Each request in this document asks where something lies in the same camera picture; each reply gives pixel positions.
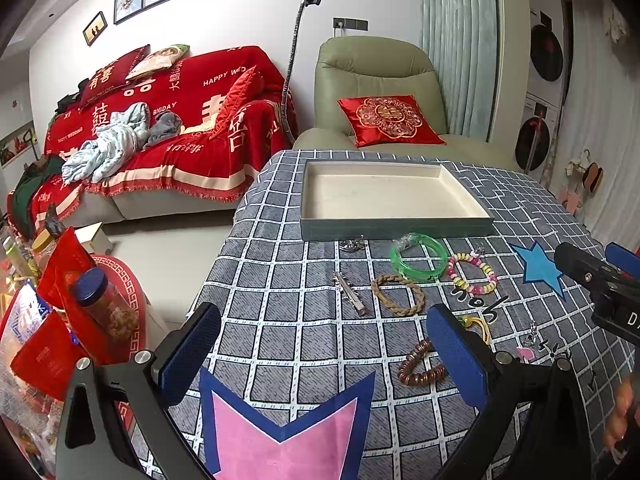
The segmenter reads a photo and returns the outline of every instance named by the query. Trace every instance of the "light blue curtain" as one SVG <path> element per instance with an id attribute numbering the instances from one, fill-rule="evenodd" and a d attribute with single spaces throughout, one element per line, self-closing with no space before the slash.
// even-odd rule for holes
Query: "light blue curtain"
<path id="1" fill-rule="evenodd" d="M 450 134 L 486 140 L 496 83 L 496 0 L 423 0 L 422 49 L 433 62 Z"/>

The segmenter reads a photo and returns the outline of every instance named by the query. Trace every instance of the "green bracelet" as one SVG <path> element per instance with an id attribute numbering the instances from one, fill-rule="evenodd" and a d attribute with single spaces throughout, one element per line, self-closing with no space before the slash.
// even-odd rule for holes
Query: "green bracelet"
<path id="1" fill-rule="evenodd" d="M 435 270 L 423 270 L 414 269 L 408 266 L 403 260 L 401 251 L 408 249 L 414 245 L 424 245 L 431 249 L 440 258 L 440 265 Z M 434 282 L 437 278 L 443 275 L 447 268 L 447 251 L 441 243 L 434 240 L 430 236 L 421 235 L 419 233 L 410 233 L 399 240 L 395 240 L 391 245 L 391 266 L 395 272 L 400 274 L 406 280 L 412 280 L 416 283 L 429 283 Z"/>

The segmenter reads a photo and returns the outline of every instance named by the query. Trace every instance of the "brown braided hair tie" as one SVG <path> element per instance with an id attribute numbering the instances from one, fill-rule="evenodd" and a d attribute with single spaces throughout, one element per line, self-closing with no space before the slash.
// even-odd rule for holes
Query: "brown braided hair tie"
<path id="1" fill-rule="evenodd" d="M 398 379 L 402 384 L 406 386 L 427 386 L 447 376 L 447 369 L 442 363 L 421 374 L 412 374 L 414 368 L 418 362 L 422 360 L 424 355 L 427 352 L 433 352 L 433 350 L 433 345 L 428 338 L 423 339 L 414 346 L 414 349 L 409 352 L 398 368 Z"/>
<path id="2" fill-rule="evenodd" d="M 401 285 L 408 286 L 414 292 L 415 305 L 411 308 L 400 308 L 388 297 L 386 297 L 380 290 L 380 286 L 384 285 L 387 282 L 396 282 L 401 283 Z M 371 282 L 371 290 L 373 291 L 373 294 L 380 300 L 380 303 L 386 306 L 391 312 L 396 314 L 396 316 L 413 316 L 414 314 L 420 314 L 420 312 L 424 308 L 424 292 L 414 282 L 404 279 L 399 274 L 383 274 L 378 279 Z"/>

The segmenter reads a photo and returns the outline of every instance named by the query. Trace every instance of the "power outlet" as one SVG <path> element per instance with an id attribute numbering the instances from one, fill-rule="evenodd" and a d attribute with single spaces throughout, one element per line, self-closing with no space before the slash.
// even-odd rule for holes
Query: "power outlet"
<path id="1" fill-rule="evenodd" d="M 334 28 L 369 30 L 369 22 L 367 20 L 354 20 L 353 18 L 334 18 Z"/>

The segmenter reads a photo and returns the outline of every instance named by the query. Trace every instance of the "light blue blanket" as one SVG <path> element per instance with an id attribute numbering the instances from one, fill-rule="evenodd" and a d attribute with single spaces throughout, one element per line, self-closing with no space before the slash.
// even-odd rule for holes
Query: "light blue blanket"
<path id="1" fill-rule="evenodd" d="M 62 180 L 71 184 L 91 178 L 94 184 L 115 174 L 149 136 L 149 108 L 135 103 L 125 112 L 111 114 L 109 124 L 98 126 L 97 139 L 86 140 L 62 166 Z"/>

